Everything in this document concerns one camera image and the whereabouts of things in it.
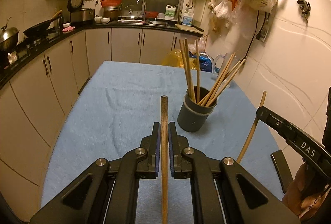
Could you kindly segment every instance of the cutting board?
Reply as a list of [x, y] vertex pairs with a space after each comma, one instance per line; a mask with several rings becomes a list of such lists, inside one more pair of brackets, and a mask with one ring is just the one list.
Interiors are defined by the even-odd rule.
[[187, 26], [187, 25], [180, 25], [176, 24], [176, 27], [180, 30], [187, 31], [187, 32], [192, 32], [192, 33], [198, 33], [198, 34], [203, 34], [200, 30], [192, 27], [192, 26]]

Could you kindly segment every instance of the white bowl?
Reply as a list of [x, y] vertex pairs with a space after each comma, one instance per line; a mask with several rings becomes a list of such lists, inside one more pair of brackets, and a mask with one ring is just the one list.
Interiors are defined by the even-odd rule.
[[110, 21], [110, 18], [102, 18], [100, 19], [100, 22], [103, 23], [103, 24], [106, 24]]
[[100, 23], [101, 18], [102, 17], [96, 17], [96, 18], [94, 18], [95, 23]]

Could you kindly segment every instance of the yellow plastic bag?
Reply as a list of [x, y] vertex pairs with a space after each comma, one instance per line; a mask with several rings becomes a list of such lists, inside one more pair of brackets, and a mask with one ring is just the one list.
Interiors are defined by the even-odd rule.
[[[189, 60], [190, 60], [190, 68], [196, 70], [197, 60], [193, 58], [189, 58]], [[170, 53], [167, 54], [167, 56], [165, 56], [165, 58], [162, 61], [162, 65], [184, 68], [181, 50], [173, 49]]]

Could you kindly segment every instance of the faucet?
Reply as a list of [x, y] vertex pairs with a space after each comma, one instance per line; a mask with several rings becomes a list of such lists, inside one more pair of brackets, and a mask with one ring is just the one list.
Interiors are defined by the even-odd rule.
[[146, 0], [143, 0], [143, 2], [145, 3], [145, 5], [144, 5], [142, 19], [143, 19], [143, 21], [146, 21]]

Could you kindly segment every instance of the cabinet handle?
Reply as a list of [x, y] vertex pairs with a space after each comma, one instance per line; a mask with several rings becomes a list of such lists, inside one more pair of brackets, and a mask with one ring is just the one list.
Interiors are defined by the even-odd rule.
[[49, 71], [52, 72], [51, 61], [49, 60], [49, 56], [47, 56], [46, 58], [47, 58], [48, 64], [49, 64]]
[[46, 62], [45, 62], [45, 60], [42, 60], [42, 62], [44, 63], [44, 66], [45, 66], [46, 75], [48, 75], [48, 71], [47, 71], [47, 67], [46, 67]]

